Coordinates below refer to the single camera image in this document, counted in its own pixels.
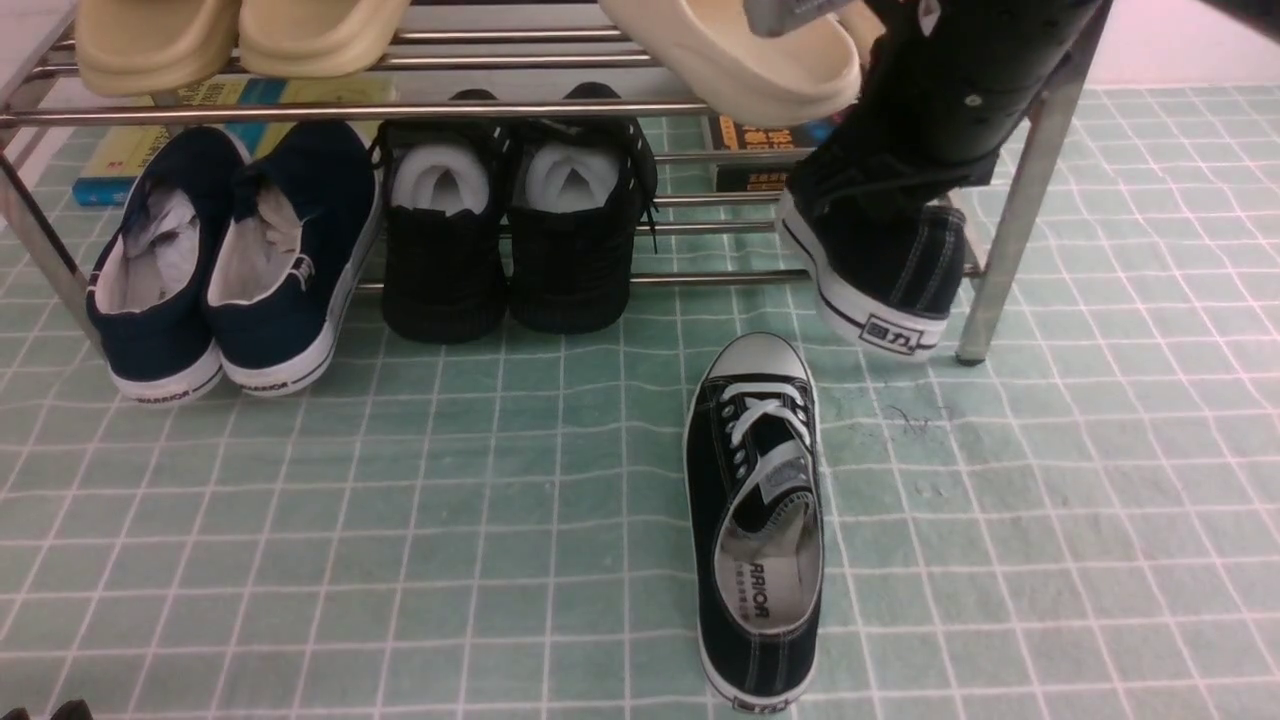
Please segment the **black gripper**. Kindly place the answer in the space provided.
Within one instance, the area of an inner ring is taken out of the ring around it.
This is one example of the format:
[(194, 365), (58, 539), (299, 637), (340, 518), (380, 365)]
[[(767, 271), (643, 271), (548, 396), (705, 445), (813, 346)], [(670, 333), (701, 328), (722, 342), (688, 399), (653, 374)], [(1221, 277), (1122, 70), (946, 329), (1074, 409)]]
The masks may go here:
[[(778, 38), (852, 0), (745, 0)], [(815, 151), (815, 201), (920, 206), (986, 183), (1005, 141), (1098, 10), (1096, 1), (878, 1), (886, 32), (861, 92)]]

